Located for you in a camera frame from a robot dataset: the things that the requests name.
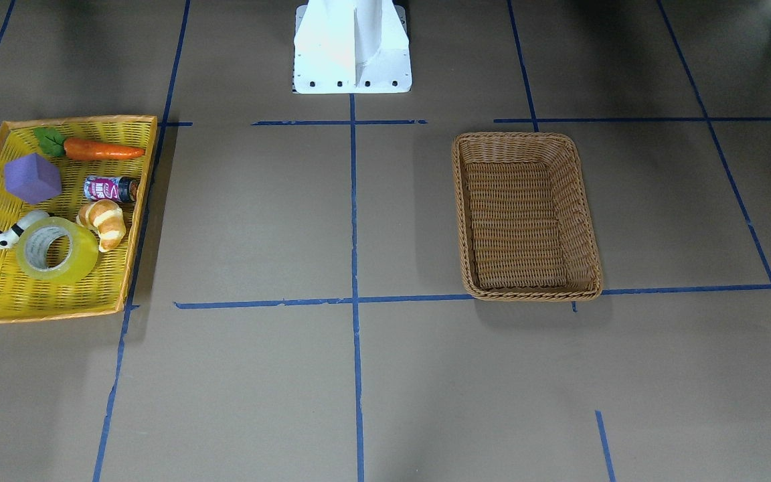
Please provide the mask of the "yellow tape roll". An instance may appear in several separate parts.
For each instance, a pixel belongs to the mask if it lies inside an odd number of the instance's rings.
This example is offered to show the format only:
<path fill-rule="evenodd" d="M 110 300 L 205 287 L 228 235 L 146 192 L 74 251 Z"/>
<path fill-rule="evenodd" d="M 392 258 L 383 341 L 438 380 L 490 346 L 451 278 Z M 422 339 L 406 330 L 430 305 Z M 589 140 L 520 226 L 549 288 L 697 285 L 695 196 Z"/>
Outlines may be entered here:
<path fill-rule="evenodd" d="M 48 217 L 25 229 L 15 255 L 29 278 L 70 285 L 94 269 L 99 250 L 89 229 L 64 218 Z"/>

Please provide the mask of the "yellow wicker basket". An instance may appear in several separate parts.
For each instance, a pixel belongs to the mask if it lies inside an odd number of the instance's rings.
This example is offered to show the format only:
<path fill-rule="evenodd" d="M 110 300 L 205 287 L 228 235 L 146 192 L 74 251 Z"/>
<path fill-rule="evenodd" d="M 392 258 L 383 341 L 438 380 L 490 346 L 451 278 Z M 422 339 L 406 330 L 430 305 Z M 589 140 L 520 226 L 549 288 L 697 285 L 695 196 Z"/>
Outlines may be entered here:
<path fill-rule="evenodd" d="M 74 220 L 82 205 L 88 202 L 83 192 L 88 176 L 134 177 L 140 186 L 137 201 L 123 207 L 126 237 L 122 243 L 115 250 L 99 254 L 92 272 L 72 285 L 31 278 L 19 268 L 13 250 L 0 249 L 0 323 L 118 313 L 128 301 L 137 265 L 158 139 L 158 119 L 150 115 L 103 115 L 3 122 L 0 126 L 0 230 L 9 228 L 31 210 L 31 205 L 6 190 L 4 165 L 30 153 L 41 153 L 33 133 L 37 127 L 55 129 L 65 137 L 145 150 L 144 155 L 130 161 L 51 158 L 62 176 L 62 194 L 42 202 L 39 207 L 43 210 Z"/>

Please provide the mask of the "brown wicker basket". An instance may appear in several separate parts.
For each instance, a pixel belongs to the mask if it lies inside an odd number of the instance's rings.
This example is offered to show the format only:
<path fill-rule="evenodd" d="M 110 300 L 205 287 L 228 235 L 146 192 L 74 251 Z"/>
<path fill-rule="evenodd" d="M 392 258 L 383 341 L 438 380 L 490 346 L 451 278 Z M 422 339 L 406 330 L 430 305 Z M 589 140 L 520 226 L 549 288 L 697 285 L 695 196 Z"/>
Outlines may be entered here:
<path fill-rule="evenodd" d="M 452 143 L 462 283 L 475 299 L 570 302 L 603 289 L 575 143 L 474 132 Z"/>

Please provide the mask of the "toy panda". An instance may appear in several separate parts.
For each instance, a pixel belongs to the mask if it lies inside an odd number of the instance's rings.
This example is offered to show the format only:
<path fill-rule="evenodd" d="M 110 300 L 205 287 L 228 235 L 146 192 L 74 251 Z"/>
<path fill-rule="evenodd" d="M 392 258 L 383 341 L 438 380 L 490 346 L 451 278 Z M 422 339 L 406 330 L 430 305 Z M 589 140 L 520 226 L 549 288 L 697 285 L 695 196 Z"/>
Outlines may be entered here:
<path fill-rule="evenodd" d="M 0 250 L 10 250 L 16 247 L 19 239 L 24 235 L 25 230 L 32 225 L 52 217 L 52 214 L 45 210 L 32 210 L 27 212 L 21 219 L 13 223 L 6 231 L 0 231 Z"/>

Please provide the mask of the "purple foam block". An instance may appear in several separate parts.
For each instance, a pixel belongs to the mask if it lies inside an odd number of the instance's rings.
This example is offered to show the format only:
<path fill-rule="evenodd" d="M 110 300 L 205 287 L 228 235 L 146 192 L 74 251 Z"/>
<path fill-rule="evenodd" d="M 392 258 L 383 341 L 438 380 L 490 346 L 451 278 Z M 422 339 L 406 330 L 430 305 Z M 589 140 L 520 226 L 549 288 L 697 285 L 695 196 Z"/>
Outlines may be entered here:
<path fill-rule="evenodd" d="M 62 194 L 62 178 L 51 161 L 30 153 L 4 165 L 6 192 L 26 204 L 40 204 Z"/>

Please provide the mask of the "orange toy carrot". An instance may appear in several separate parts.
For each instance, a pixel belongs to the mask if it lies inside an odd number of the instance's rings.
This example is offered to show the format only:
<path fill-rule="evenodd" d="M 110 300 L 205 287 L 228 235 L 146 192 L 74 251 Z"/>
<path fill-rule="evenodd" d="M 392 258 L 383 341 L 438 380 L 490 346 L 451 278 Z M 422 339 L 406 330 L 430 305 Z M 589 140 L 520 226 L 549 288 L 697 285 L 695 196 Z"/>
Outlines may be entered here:
<path fill-rule="evenodd" d="M 146 153 L 146 150 L 138 147 L 67 137 L 49 127 L 36 127 L 31 133 L 47 156 L 68 157 L 74 161 L 130 161 Z"/>

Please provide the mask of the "toy croissant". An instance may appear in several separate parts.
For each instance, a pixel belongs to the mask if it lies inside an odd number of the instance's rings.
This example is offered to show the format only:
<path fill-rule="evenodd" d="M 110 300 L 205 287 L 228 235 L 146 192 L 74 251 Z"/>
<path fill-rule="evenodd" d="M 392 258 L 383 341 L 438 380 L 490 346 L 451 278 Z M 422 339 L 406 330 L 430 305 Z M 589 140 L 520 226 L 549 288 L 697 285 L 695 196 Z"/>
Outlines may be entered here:
<path fill-rule="evenodd" d="M 123 210 L 111 200 L 98 200 L 83 205 L 77 213 L 76 223 L 98 236 L 100 253 L 115 250 L 126 235 Z"/>

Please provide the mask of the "small purple can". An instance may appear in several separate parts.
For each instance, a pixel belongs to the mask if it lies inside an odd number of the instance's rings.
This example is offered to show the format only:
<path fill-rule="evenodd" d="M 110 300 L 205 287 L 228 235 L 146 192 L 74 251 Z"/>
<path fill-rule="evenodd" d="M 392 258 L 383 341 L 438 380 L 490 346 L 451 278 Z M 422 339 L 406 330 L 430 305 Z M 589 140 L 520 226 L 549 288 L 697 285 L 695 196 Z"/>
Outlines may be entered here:
<path fill-rule="evenodd" d="M 134 177 L 88 176 L 83 182 L 83 192 L 92 202 L 109 200 L 117 204 L 134 204 L 140 186 L 141 180 Z"/>

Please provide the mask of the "white pole with base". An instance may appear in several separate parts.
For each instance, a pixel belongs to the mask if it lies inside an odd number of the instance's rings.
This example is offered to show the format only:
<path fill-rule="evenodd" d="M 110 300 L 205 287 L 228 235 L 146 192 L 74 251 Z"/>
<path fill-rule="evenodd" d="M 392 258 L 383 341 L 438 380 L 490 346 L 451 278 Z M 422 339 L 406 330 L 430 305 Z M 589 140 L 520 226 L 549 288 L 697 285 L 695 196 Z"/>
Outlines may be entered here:
<path fill-rule="evenodd" d="M 403 94 L 413 85 L 407 1 L 309 1 L 296 9 L 297 94 Z"/>

